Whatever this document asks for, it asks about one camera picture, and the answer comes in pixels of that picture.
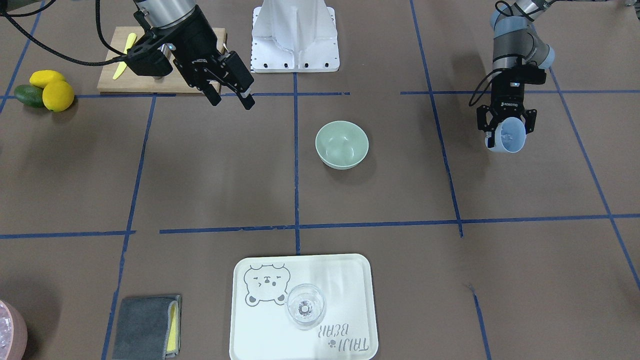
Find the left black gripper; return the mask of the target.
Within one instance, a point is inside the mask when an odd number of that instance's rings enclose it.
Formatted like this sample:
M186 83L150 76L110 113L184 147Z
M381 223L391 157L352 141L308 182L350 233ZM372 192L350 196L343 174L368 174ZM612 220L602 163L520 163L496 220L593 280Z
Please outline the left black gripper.
M493 150L496 146L498 124L508 117L520 118L528 135L535 130L538 111L524 106L525 85L542 85L546 82L546 71L532 64L517 64L512 68L498 68L490 71L478 84L484 82L491 88L489 105L476 109L477 129L484 133L485 146Z

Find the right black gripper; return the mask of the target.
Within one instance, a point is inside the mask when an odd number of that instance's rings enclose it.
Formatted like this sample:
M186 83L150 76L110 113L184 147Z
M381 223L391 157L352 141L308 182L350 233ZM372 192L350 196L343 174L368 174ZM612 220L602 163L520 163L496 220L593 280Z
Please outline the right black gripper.
M164 53L169 50L187 86L201 91L212 106L222 100L212 82L231 89L245 110L256 104L250 89L253 76L236 51L217 50L217 35L201 7L138 6L134 18L144 35L124 62L135 75L169 75L173 66Z

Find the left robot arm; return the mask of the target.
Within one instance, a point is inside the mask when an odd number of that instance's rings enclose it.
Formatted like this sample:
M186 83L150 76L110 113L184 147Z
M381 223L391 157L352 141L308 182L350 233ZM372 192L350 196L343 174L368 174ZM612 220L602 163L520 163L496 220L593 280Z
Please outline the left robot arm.
M518 153L534 132L538 111L525 107L525 86L546 82L555 52L533 23L551 6L551 0L498 0L494 5L493 69L482 80L490 99L477 107L477 128L491 152Z

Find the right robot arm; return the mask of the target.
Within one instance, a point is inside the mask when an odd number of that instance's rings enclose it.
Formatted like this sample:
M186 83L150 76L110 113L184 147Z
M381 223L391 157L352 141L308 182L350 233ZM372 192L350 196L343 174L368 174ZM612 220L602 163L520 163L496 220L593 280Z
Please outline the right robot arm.
M1 16L40 48L68 62L102 67L125 63L137 76L167 76L178 70L186 85L201 92L211 105L221 101L214 83L230 89L246 110L255 105L250 87L254 78L237 52L220 50L218 37L194 0L137 0L134 18L144 34L127 52L112 59L82 61L62 54L35 39L1 2Z

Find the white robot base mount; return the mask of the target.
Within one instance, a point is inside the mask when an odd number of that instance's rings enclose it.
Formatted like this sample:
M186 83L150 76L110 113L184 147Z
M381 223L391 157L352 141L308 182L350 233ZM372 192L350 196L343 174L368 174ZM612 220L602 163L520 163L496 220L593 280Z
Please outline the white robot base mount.
M324 0L265 0L254 8L252 21L252 72L339 70L336 12Z

